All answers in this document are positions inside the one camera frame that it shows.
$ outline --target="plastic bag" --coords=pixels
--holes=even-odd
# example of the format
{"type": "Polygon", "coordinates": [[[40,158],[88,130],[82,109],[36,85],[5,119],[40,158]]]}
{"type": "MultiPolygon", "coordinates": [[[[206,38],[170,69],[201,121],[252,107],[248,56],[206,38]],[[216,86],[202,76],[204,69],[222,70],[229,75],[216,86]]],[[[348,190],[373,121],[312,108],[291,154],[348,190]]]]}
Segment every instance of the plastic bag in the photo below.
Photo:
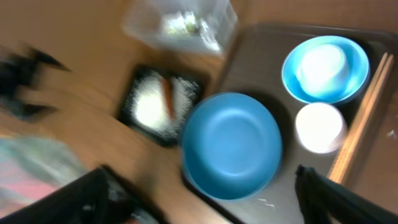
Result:
{"type": "Polygon", "coordinates": [[[30,205],[87,173],[59,141],[0,139],[0,218],[30,205]]]}

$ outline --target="plastic container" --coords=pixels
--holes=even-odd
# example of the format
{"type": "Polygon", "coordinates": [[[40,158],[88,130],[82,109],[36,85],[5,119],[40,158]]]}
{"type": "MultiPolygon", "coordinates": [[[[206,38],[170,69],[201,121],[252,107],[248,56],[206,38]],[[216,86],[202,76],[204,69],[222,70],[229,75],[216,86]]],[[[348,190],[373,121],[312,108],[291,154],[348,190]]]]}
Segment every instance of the plastic container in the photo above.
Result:
{"type": "Polygon", "coordinates": [[[238,21],[229,0],[136,0],[123,20],[127,35],[154,48],[184,52],[222,54],[238,21]],[[193,12],[203,19],[211,32],[211,40],[202,35],[166,35],[161,32],[164,16],[193,12]]]}

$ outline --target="white mark on tray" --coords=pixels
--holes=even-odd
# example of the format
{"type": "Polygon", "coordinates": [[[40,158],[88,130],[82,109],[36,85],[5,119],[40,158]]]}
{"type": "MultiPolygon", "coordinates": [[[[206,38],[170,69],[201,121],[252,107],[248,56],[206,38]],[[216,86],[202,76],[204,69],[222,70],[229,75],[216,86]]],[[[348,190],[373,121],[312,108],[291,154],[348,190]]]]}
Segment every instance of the white mark on tray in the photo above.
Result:
{"type": "Polygon", "coordinates": [[[267,203],[267,200],[266,200],[266,199],[259,198],[259,201],[264,202],[264,205],[267,205],[267,206],[270,206],[270,207],[272,207],[272,208],[275,208],[275,205],[274,205],[274,204],[269,204],[269,203],[267,203]]]}
{"type": "Polygon", "coordinates": [[[387,133],[388,138],[397,139],[397,134],[395,130],[391,130],[387,133]]]}

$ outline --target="wooden table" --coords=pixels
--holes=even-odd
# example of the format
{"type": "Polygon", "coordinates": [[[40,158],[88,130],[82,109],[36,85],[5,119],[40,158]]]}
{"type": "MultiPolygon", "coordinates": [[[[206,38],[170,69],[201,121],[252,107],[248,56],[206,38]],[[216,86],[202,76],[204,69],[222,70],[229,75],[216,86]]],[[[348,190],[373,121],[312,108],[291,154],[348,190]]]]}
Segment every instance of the wooden table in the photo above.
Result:
{"type": "MultiPolygon", "coordinates": [[[[398,31],[393,0],[252,0],[232,1],[242,26],[259,21],[294,21],[398,31]]],[[[0,3],[0,44],[21,50],[32,44],[72,72],[46,68],[40,91],[21,97],[48,103],[59,111],[35,124],[0,114],[0,133],[49,136],[66,142],[90,169],[109,164],[134,182],[172,223],[228,223],[190,193],[180,180],[179,152],[163,149],[113,118],[133,65],[149,63],[199,70],[213,91],[224,60],[152,50],[125,36],[119,23],[125,0],[5,0],[0,3]]],[[[398,93],[375,136],[374,150],[361,170],[355,191],[398,213],[398,93]],[[382,170],[382,175],[375,169],[382,170]]]]}

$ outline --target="blue bowl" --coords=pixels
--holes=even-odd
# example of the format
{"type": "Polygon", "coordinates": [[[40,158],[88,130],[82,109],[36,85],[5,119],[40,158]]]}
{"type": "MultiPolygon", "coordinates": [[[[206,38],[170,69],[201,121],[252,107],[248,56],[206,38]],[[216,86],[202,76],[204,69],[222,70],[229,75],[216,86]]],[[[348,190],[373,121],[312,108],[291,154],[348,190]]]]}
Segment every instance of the blue bowl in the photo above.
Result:
{"type": "Polygon", "coordinates": [[[282,82],[286,90],[303,103],[325,102],[337,105],[353,99],[366,86],[369,73],[369,59],[361,46],[345,37],[327,35],[309,39],[289,53],[282,66],[282,82]],[[348,78],[342,93],[327,98],[315,98],[306,94],[297,80],[297,70],[304,54],[312,47],[320,44],[333,44],[340,47],[347,57],[349,66],[348,78]]]}
{"type": "Polygon", "coordinates": [[[261,190],[275,175],[282,138],[271,113],[240,93],[201,102],[183,130],[185,177],[203,194],[236,200],[261,190]]]}

